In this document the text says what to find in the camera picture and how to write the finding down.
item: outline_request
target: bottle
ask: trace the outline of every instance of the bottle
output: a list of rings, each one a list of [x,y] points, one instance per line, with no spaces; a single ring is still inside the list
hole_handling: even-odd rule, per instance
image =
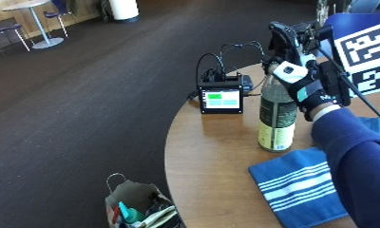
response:
[[[127,223],[132,224],[145,219],[144,214],[134,208],[128,208],[123,202],[120,202],[117,206]]]
[[[296,109],[286,89],[269,73],[262,86],[258,125],[258,144],[265,150],[282,152],[292,146]]]

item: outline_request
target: blue towel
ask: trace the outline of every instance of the blue towel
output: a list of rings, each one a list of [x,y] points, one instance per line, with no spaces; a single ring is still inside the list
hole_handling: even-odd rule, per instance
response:
[[[359,120],[380,133],[380,118]],[[285,227],[312,227],[347,215],[330,179],[325,153],[318,148],[294,150],[248,170]]]

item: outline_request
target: hand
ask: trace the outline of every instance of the hand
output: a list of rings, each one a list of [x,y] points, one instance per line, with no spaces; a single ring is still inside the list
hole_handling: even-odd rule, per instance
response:
[[[274,69],[272,69],[272,66],[274,64],[265,66],[268,73],[272,72],[274,78],[286,88],[300,111],[305,114],[306,121],[310,121],[309,113],[313,108],[324,103],[333,103],[333,99],[322,89],[318,79],[317,61],[309,61],[306,67],[297,66],[286,61]]]

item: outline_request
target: round table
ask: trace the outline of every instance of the round table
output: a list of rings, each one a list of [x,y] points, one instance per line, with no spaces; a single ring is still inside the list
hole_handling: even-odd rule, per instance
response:
[[[43,41],[37,42],[36,44],[33,44],[33,49],[43,49],[43,48],[49,48],[57,44],[61,43],[61,41],[64,40],[64,38],[61,37],[53,37],[53,38],[48,38],[45,31],[41,27],[40,21],[39,21],[39,17],[37,14],[35,12],[35,7],[45,4],[51,2],[51,0],[29,0],[21,3],[16,3],[13,5],[9,5],[4,8],[1,8],[1,11],[12,11],[12,10],[23,10],[23,9],[29,9],[29,12],[35,18],[36,24],[37,24],[37,28],[40,31],[40,35],[43,37]]]
[[[260,65],[240,73],[254,85],[264,79]],[[380,93],[366,96],[380,110]],[[266,152],[257,144],[260,97],[244,98],[242,114],[201,115],[198,102],[186,102],[172,122],[164,149],[168,188],[180,216],[189,228],[281,227],[269,209],[248,167],[284,155]],[[357,116],[375,117],[354,98],[349,109]],[[314,145],[312,123],[297,114],[289,151]],[[355,227],[350,217],[318,227]]]

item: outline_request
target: white table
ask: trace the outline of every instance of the white table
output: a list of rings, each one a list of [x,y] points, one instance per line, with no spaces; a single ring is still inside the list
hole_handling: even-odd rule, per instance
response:
[[[33,15],[33,18],[35,18],[35,21],[37,24],[37,28],[39,28],[39,31],[40,31],[40,34],[43,37],[43,41],[40,41],[39,43],[36,43],[33,45],[33,49],[49,48],[49,47],[57,45],[64,40],[64,38],[48,38],[43,28],[41,28],[40,21],[39,21],[36,12],[35,12],[35,7],[45,4],[47,2],[51,2],[51,0],[31,0],[27,2],[16,3],[11,6],[1,8],[1,11],[29,9],[29,12]]]

